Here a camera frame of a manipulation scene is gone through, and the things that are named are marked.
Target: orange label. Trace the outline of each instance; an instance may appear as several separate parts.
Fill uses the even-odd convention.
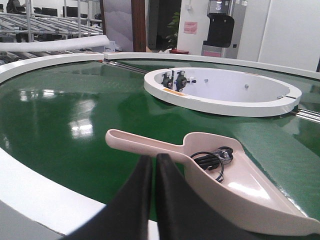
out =
[[[171,89],[169,89],[169,88],[164,88],[163,90],[164,90],[164,91],[167,91],[167,92],[169,92],[169,93],[172,93],[172,94],[179,95],[179,96],[185,96],[184,93],[181,93],[181,92],[178,92],[178,91],[173,91],[173,90],[171,90]]]

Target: paper sign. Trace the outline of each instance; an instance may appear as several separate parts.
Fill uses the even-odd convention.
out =
[[[194,21],[184,22],[184,33],[185,34],[197,34],[198,23]]]

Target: green conveyor belt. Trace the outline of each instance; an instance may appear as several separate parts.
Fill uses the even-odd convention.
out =
[[[320,82],[306,77],[216,63],[118,62],[149,71],[207,67],[257,73],[300,88],[300,107],[320,112]],[[261,118],[202,113],[154,98],[143,82],[141,73],[99,62],[58,65],[14,77],[0,86],[0,147],[49,179],[107,204],[139,157],[108,147],[108,129],[173,144],[182,144],[189,132],[224,135],[239,140],[288,198],[320,220],[320,124],[290,113]],[[154,211],[151,218],[156,219]]]

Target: scoop handle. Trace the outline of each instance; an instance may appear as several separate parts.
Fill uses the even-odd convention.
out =
[[[105,134],[105,142],[111,148],[140,155],[156,157],[157,154],[169,154],[176,162],[185,161],[188,158],[183,154],[183,145],[175,145],[118,129],[109,129]]]

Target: sticker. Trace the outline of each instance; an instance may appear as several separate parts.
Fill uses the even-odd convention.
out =
[[[184,22],[184,33],[185,34],[197,34],[198,23],[195,21]]]
[[[178,91],[174,91],[174,90],[171,90],[169,88],[164,88],[163,90],[166,91],[166,92],[172,93],[172,94],[179,95],[179,96],[185,96],[184,93],[181,93],[181,92],[178,92]]]

